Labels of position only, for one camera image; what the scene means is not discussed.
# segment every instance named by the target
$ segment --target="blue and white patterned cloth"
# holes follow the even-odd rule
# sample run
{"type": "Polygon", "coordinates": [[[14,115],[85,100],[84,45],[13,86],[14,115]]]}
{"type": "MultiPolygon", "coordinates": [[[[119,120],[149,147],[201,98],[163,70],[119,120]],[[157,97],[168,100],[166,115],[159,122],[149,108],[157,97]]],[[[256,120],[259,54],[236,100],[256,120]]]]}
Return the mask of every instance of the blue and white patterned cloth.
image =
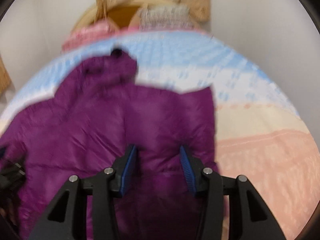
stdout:
{"type": "Polygon", "coordinates": [[[1,119],[36,101],[53,97],[82,60],[126,49],[137,59],[137,83],[186,91],[213,85],[218,103],[275,104],[298,115],[279,87],[255,64],[214,37],[191,31],[131,33],[64,54],[40,70],[14,97],[1,119]]]}

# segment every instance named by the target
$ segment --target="wall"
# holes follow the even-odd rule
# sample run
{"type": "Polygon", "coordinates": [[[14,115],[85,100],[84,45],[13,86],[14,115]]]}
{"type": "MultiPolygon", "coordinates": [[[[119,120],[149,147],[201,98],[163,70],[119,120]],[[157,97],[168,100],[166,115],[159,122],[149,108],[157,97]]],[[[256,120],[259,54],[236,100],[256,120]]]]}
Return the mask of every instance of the wall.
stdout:
{"type": "Polygon", "coordinates": [[[320,35],[298,0],[212,0],[211,30],[275,81],[320,146],[320,35]]]}
{"type": "Polygon", "coordinates": [[[73,25],[95,0],[15,0],[0,22],[0,55],[12,86],[0,98],[3,111],[43,65],[60,53],[73,25]]]}
{"type": "MultiPolygon", "coordinates": [[[[14,89],[56,57],[95,0],[16,0],[0,22],[0,53],[14,89]]],[[[320,36],[298,0],[212,0],[213,34],[257,63],[289,96],[320,145],[320,36]]]]}

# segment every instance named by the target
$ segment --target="silver screw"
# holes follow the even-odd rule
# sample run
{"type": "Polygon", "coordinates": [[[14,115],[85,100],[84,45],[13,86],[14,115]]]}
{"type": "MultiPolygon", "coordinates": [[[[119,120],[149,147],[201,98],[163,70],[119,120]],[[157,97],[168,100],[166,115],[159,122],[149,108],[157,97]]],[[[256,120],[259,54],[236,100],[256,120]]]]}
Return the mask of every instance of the silver screw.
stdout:
{"type": "Polygon", "coordinates": [[[246,182],[246,181],[248,180],[247,177],[244,176],[244,175],[240,175],[240,176],[238,177],[238,179],[239,179],[239,181],[241,181],[241,182],[246,182]]]}
{"type": "Polygon", "coordinates": [[[204,169],[203,169],[203,173],[204,173],[204,174],[207,174],[207,175],[208,175],[208,174],[211,174],[212,172],[213,172],[213,170],[212,170],[211,168],[204,168],[204,169]]]}
{"type": "Polygon", "coordinates": [[[113,168],[111,168],[111,167],[104,169],[104,173],[107,174],[107,175],[113,173],[113,171],[114,171],[114,170],[113,170],[113,168]]]}
{"type": "Polygon", "coordinates": [[[78,180],[78,176],[77,175],[72,175],[69,177],[69,181],[71,182],[76,182],[78,180]]]}

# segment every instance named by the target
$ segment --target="purple fabric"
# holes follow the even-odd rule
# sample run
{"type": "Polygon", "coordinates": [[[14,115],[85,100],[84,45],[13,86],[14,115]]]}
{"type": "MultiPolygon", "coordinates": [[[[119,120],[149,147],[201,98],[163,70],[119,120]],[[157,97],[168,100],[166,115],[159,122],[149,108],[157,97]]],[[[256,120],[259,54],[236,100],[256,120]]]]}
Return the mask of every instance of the purple fabric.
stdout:
{"type": "MultiPolygon", "coordinates": [[[[188,192],[179,146],[188,144],[205,166],[214,162],[210,88],[177,94],[136,86],[137,63],[126,53],[83,61],[55,97],[21,111],[0,138],[0,168],[26,156],[19,191],[20,235],[26,239],[70,175],[95,175],[138,146],[139,168],[127,195],[115,201],[123,240],[194,240],[200,200],[188,192]]],[[[92,239],[91,199],[87,234],[92,239]]]]}

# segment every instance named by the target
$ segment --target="triangular cutout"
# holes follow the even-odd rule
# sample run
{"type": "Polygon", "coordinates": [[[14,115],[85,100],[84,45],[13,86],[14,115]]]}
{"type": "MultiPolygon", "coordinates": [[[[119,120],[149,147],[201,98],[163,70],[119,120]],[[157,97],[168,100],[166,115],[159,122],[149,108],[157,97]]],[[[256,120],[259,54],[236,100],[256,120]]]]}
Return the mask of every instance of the triangular cutout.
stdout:
{"type": "Polygon", "coordinates": [[[267,215],[263,211],[262,207],[259,205],[259,202],[254,197],[252,192],[249,190],[247,191],[247,198],[249,203],[249,211],[250,211],[250,218],[252,222],[257,221],[264,221],[267,220],[267,215]]]}
{"type": "Polygon", "coordinates": [[[66,218],[66,211],[69,199],[69,192],[66,191],[61,198],[58,200],[57,204],[54,206],[53,210],[48,216],[48,220],[63,223],[66,218]]]}

